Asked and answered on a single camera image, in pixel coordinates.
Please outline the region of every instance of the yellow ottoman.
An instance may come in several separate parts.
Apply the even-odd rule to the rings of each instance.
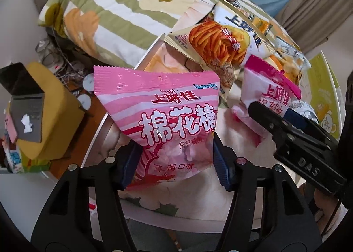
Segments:
[[[17,144],[29,159],[62,158],[84,112],[79,109],[77,98],[45,66],[32,62],[26,68],[45,93],[42,142],[17,140]]]

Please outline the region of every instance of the brown curtain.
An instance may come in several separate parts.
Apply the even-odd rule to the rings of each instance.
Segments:
[[[353,0],[290,0],[275,19],[303,53],[327,41],[353,12]]]

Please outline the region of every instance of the pink candy bag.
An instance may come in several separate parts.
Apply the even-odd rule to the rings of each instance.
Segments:
[[[129,187],[189,178],[212,164],[220,79],[214,72],[94,67],[94,92],[144,148]]]
[[[263,59],[251,55],[244,67],[241,104],[232,113],[261,137],[267,131],[248,115],[248,107],[259,101],[280,116],[284,116],[292,100],[301,99],[300,88]]]

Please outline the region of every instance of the metal screw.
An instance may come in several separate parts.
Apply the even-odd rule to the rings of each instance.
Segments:
[[[237,163],[240,165],[243,165],[246,163],[246,159],[244,157],[238,157],[237,158]]]
[[[68,170],[73,171],[77,168],[77,164],[73,163],[68,166]]]
[[[294,138],[293,135],[291,135],[291,134],[287,134],[287,135],[288,135],[288,137],[289,137],[289,139],[290,139],[291,141],[294,141],[294,140],[295,140],[295,138]]]
[[[105,159],[106,163],[113,163],[115,161],[115,157],[109,156]]]
[[[275,170],[278,171],[278,172],[282,172],[284,170],[284,168],[283,168],[282,165],[276,164],[275,165]]]

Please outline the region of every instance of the laptop screen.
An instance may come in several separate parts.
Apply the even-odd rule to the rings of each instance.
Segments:
[[[22,63],[0,69],[0,83],[13,96],[44,93]]]

